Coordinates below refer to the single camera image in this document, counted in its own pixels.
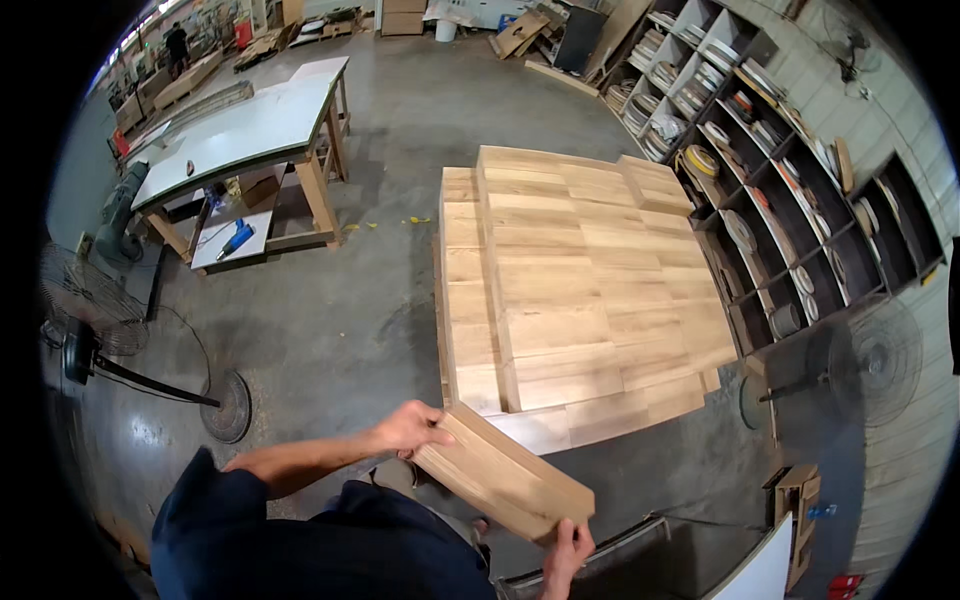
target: white bucket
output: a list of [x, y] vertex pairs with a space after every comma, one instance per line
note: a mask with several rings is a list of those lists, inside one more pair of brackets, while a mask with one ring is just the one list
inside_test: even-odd
[[453, 21], [447, 21], [444, 19], [437, 19], [437, 41], [449, 42], [453, 41], [453, 37], [457, 35], [457, 24]]

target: blue heat gun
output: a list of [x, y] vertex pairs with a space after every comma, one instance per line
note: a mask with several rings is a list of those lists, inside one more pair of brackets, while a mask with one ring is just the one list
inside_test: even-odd
[[237, 231], [230, 236], [230, 239], [220, 249], [220, 253], [217, 254], [217, 262], [236, 252], [238, 248], [243, 246], [244, 242], [253, 237], [253, 228], [250, 227], [250, 224], [244, 223], [243, 219], [237, 219], [233, 224], [237, 226]]

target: hand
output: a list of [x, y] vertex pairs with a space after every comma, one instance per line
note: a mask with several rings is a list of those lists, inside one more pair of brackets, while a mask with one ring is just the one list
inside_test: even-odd
[[400, 458], [410, 458], [424, 444], [454, 444], [448, 431], [434, 426], [443, 417], [444, 411], [409, 400], [375, 425], [371, 435], [378, 451], [396, 450]]
[[587, 524], [573, 525], [568, 518], [557, 524], [557, 543], [543, 560], [543, 587], [539, 600], [566, 600], [570, 582], [596, 546]]

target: fan guard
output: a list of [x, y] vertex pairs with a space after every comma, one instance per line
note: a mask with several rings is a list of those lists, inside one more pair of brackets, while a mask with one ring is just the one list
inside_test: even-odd
[[69, 317], [93, 328], [104, 354], [131, 356], [147, 345], [143, 310], [116, 281], [55, 244], [40, 255], [40, 291], [51, 325], [62, 334]]
[[856, 412], [862, 411], [864, 425], [879, 427], [906, 410], [920, 381], [923, 357], [916, 319], [899, 300], [890, 299], [851, 321], [849, 345], [830, 345], [830, 388], [840, 405], [862, 400]]

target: fan base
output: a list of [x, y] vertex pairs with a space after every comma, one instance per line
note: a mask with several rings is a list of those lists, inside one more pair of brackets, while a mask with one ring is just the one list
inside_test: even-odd
[[216, 394], [211, 397], [220, 402], [220, 408], [200, 407], [200, 418], [206, 430], [223, 444], [236, 444], [243, 440], [253, 416], [247, 382], [240, 373], [227, 369]]
[[747, 376], [740, 380], [740, 418], [747, 429], [762, 431], [769, 426], [770, 407], [767, 402], [760, 401], [766, 393], [767, 391], [754, 376]]

